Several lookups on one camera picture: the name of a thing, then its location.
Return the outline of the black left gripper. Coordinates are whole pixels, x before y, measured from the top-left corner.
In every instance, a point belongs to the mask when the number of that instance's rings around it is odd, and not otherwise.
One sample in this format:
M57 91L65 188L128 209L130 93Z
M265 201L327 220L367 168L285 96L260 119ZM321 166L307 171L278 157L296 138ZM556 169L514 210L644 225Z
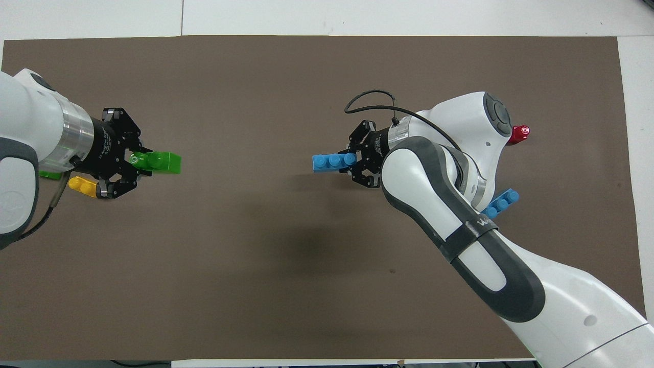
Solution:
M121 174L116 181L103 178L119 173L125 149L139 153L151 153L152 150L141 142L141 130L124 108L105 108L104 122L91 121L94 139L86 157L77 163L77 172L98 177L98 199L119 198L135 189L141 177L152 176L152 171L135 171Z

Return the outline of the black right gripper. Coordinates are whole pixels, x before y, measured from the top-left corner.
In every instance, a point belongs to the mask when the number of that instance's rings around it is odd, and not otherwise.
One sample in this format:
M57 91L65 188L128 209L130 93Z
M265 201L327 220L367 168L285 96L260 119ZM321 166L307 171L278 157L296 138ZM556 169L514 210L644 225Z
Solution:
M346 174L360 186L370 189L381 187L381 166L387 156L389 128L375 131L375 122L362 120L349 135L349 151L360 151L363 169L356 166L343 168L341 174Z

